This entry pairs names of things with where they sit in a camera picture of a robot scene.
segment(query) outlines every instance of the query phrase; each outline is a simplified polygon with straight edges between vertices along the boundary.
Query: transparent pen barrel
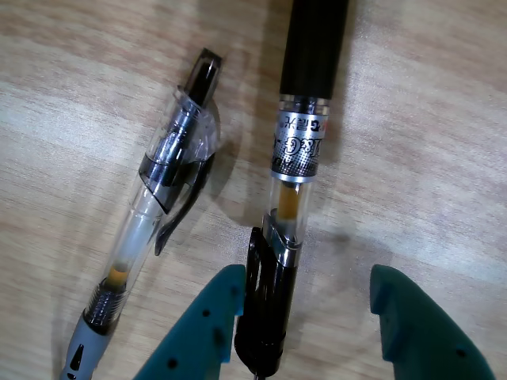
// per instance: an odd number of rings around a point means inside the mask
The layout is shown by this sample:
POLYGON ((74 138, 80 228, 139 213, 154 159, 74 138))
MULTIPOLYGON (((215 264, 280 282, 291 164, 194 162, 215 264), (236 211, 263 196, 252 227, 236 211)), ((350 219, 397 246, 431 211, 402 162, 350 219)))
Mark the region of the transparent pen barrel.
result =
POLYGON ((97 329, 107 329, 119 317, 127 296, 154 243, 164 212, 140 178, 136 178, 129 208, 124 215, 85 319, 97 329))

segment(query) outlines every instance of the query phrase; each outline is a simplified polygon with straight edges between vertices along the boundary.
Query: clear plastic pen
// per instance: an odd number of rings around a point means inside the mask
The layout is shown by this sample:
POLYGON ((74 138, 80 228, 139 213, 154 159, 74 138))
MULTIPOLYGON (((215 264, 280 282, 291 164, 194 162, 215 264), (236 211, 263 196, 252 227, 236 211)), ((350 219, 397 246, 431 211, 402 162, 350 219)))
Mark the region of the clear plastic pen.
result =
POLYGON ((91 378, 154 242, 159 254, 206 183, 216 133, 205 107, 220 67, 221 58, 204 49, 164 112, 139 167, 108 263, 76 325, 60 380, 91 378))

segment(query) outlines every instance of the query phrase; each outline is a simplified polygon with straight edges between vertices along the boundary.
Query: pen grip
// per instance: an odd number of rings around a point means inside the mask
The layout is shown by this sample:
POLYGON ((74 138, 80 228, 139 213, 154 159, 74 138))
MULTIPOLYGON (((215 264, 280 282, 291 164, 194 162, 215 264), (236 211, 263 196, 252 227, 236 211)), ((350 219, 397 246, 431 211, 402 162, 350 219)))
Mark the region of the pen grip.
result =
POLYGON ((245 310, 238 319, 234 346, 257 376, 272 376, 280 366, 291 311, 297 267, 285 267, 253 228, 246 266, 245 310))
POLYGON ((65 367, 59 380, 90 380, 111 337, 112 330, 107 335, 101 335, 81 316, 69 343, 65 367))

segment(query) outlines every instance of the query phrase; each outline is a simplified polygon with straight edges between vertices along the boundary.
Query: wood grain surface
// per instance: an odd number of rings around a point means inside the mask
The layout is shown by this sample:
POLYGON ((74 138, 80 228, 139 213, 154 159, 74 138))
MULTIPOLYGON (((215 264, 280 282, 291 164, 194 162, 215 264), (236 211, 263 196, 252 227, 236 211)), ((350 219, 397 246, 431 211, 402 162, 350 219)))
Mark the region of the wood grain surface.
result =
MULTIPOLYGON (((59 373, 164 104, 227 57, 211 179, 149 256, 93 378, 132 378, 223 266, 269 179, 290 0, 0 2, 0 378, 59 373)), ((278 379, 392 379, 369 312, 402 269, 507 378, 507 1, 349 9, 278 379)), ((252 378, 232 354, 222 378, 252 378)))

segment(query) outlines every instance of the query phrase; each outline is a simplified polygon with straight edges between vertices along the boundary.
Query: black pen clip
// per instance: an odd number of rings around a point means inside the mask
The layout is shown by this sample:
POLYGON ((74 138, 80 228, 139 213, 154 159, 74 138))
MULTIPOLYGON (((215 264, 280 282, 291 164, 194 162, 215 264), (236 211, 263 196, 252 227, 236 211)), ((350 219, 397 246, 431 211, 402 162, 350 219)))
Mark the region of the black pen clip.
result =
POLYGON ((181 209, 176 213, 176 215, 172 217, 168 223, 162 226, 157 233, 157 240, 155 241, 155 256, 160 255, 160 252, 166 246, 169 237, 174 232, 174 230, 176 230, 177 225, 180 224, 181 220, 183 220, 183 218, 189 213, 190 209, 197 201, 200 191, 208 181, 209 173, 212 170, 214 160, 215 154, 212 154, 206 161, 200 161, 196 163, 199 167, 197 169, 195 179, 190 186, 189 196, 181 206, 181 209))

